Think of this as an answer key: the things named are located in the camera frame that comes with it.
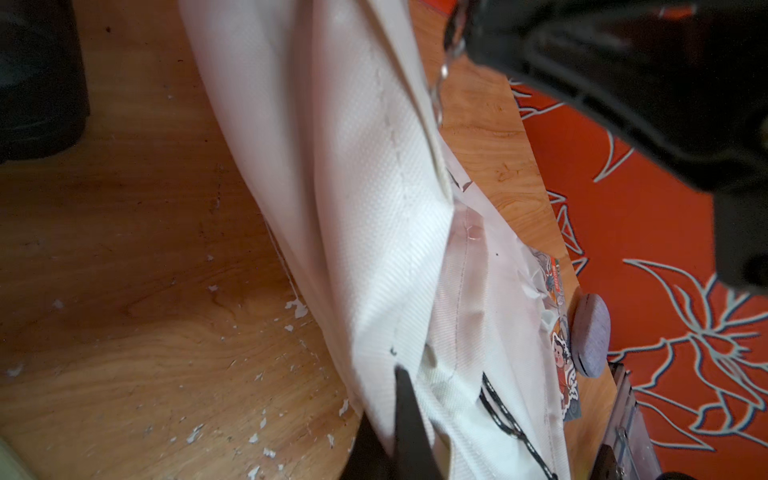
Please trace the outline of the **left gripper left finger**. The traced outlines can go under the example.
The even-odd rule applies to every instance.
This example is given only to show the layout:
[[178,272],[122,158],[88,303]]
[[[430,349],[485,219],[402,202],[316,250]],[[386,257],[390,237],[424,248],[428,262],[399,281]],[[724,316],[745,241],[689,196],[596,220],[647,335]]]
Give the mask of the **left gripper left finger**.
[[341,475],[341,480],[394,479],[391,458],[382,447],[367,416],[361,419],[355,443]]

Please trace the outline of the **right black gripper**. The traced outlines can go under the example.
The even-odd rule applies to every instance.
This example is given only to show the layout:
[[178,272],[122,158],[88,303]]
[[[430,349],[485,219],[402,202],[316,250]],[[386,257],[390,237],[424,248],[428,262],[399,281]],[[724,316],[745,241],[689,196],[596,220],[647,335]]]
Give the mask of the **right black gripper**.
[[459,1],[450,57],[519,80],[713,199],[723,283],[767,290],[763,1]]

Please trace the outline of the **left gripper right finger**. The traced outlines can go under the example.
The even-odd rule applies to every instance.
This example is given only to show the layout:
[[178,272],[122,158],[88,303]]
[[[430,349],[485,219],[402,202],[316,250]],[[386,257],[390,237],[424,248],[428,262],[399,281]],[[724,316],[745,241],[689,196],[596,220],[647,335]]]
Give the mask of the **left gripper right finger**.
[[393,464],[396,479],[443,476],[434,457],[412,381],[402,366],[395,368],[396,406]]

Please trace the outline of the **blue mythology picture book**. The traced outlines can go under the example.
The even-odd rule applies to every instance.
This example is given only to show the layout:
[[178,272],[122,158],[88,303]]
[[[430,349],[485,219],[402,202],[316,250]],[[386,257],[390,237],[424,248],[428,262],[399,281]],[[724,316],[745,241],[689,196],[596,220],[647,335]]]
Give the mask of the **blue mythology picture book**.
[[547,292],[544,300],[545,325],[549,329],[558,375],[563,420],[571,421],[581,417],[581,406],[577,372],[570,350],[570,331],[560,262],[539,250],[531,248],[531,252],[538,261]]

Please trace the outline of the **white backpack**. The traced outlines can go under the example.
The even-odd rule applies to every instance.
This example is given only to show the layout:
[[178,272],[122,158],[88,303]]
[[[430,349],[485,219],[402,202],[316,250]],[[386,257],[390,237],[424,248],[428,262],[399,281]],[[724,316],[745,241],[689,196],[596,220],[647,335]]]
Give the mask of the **white backpack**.
[[183,1],[234,160],[393,464],[395,368],[442,479],[566,479],[542,272],[442,140],[404,1]]

